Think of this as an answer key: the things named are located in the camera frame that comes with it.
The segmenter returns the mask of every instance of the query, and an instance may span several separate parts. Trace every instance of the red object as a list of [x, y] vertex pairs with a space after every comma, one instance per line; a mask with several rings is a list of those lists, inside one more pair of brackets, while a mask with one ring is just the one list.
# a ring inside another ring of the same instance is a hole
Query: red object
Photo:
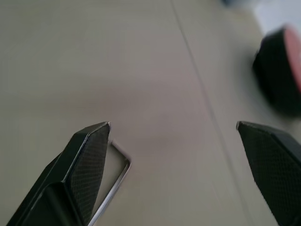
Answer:
[[292, 27], [286, 27], [284, 33], [287, 60], [291, 67], [298, 90], [301, 92], [301, 40]]

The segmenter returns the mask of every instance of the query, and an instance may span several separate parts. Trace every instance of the floor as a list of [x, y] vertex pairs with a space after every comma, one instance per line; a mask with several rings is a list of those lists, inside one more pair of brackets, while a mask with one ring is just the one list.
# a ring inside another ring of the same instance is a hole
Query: floor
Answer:
[[3, 0], [0, 29], [1, 225], [71, 135], [101, 121], [133, 166], [96, 225], [277, 225], [235, 125], [299, 128], [254, 81], [251, 13], [219, 0]]

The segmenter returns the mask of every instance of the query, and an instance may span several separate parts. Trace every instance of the thin metal rod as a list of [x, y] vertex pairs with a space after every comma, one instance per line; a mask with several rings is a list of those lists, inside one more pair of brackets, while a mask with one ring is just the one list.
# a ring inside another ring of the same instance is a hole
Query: thin metal rod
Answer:
[[105, 197], [104, 201], [98, 207], [96, 213], [92, 217], [92, 219], [91, 219], [90, 223], [88, 224], [88, 226], [94, 225], [95, 222], [97, 221], [97, 219], [103, 214], [106, 207], [108, 206], [108, 204], [112, 200], [114, 194], [118, 191], [118, 188], [120, 187], [120, 184], [122, 183], [122, 181], [126, 177], [128, 171], [129, 171], [129, 169], [132, 165], [132, 161], [131, 161], [130, 157], [120, 148], [119, 145], [116, 144], [115, 141], [112, 141], [110, 143], [110, 145], [113, 146], [117, 151], [119, 151], [125, 157], [125, 161], [126, 161], [127, 164], [126, 164], [125, 168], [123, 169], [123, 171], [121, 172], [118, 179], [116, 180], [115, 184], [113, 185], [113, 187], [111, 188], [111, 190], [109, 191], [107, 196]]

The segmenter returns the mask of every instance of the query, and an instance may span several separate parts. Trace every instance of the black and red object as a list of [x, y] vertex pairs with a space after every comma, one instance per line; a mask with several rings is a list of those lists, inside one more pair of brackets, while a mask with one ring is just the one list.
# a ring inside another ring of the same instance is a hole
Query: black and red object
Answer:
[[46, 166], [8, 226], [87, 226], [103, 176], [110, 124], [75, 133]]
[[268, 34], [253, 63], [269, 102], [288, 116], [301, 116], [301, 41], [290, 26]]
[[301, 225], [301, 145], [267, 126], [237, 124], [253, 178], [280, 226]]

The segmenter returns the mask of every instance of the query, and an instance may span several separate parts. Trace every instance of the beige floor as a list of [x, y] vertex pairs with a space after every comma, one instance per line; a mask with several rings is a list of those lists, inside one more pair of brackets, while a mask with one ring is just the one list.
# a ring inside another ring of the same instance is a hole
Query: beige floor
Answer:
[[235, 125], [298, 126], [257, 89], [251, 14], [219, 0], [2, 0], [0, 30], [1, 225], [100, 121], [133, 167], [97, 225], [277, 225]]

